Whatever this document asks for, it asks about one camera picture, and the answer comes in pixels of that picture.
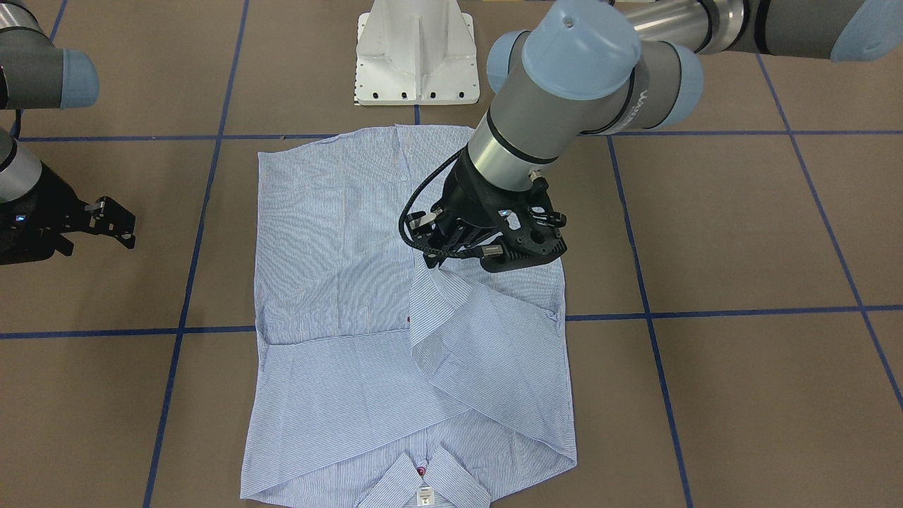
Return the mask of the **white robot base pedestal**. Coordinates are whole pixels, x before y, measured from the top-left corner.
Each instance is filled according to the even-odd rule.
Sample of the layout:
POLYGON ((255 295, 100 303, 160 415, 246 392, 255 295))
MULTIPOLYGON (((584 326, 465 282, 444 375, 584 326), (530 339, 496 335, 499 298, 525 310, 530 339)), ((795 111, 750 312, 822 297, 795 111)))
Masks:
POLYGON ((375 1, 357 19, 354 102, 472 105, 480 99, 474 22, 456 1, 375 1))

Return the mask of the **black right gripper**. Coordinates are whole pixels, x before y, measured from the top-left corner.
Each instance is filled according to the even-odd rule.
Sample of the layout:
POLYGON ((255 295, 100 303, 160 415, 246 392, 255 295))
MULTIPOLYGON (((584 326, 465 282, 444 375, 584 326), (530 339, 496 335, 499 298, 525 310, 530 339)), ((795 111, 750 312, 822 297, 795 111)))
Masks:
POLYGON ((127 250, 135 247, 135 215, 109 196, 84 202, 70 184, 47 164, 25 196, 1 205, 1 264, 48 260, 59 252, 71 256, 74 243, 66 234, 115 238, 127 250))

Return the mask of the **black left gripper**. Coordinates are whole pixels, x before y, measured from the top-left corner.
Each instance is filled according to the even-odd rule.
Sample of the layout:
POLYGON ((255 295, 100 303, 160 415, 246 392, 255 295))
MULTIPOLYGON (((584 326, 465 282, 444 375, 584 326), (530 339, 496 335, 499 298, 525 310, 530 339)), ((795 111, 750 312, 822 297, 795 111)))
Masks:
POLYGON ((562 238, 567 216, 552 206, 544 176, 530 177, 528 190, 504 190, 460 149, 416 187, 408 206, 441 174, 446 178, 432 208, 408 210, 408 245, 422 252, 428 269, 475 258, 485 271, 500 273, 550 264, 568 250, 562 238))

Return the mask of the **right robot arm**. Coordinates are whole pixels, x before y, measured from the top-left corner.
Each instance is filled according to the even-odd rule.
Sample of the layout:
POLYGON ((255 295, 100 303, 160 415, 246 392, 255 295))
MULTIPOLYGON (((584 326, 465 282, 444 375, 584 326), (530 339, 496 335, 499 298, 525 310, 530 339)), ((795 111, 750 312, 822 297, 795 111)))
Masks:
MULTIPOLYGON (((30 109, 94 105, 99 75, 77 49, 54 45, 23 1, 1 4, 1 106, 30 109)), ((81 200, 75 190, 20 141, 1 131, 1 261, 3 265, 71 256, 75 232, 135 247, 135 215, 109 196, 81 200)))

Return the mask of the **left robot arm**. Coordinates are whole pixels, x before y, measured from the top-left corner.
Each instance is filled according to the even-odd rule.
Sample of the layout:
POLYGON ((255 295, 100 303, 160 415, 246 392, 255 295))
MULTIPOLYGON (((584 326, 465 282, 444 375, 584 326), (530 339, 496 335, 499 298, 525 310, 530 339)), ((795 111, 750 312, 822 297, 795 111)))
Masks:
POLYGON ((702 96, 700 56, 720 52, 874 61, 901 43, 899 1, 557 1, 531 31, 493 44, 495 96, 471 139, 420 184, 445 174, 429 211, 416 190, 398 219, 429 269, 477 258, 487 272, 551 263, 567 250, 546 171, 580 134, 655 130, 702 96))

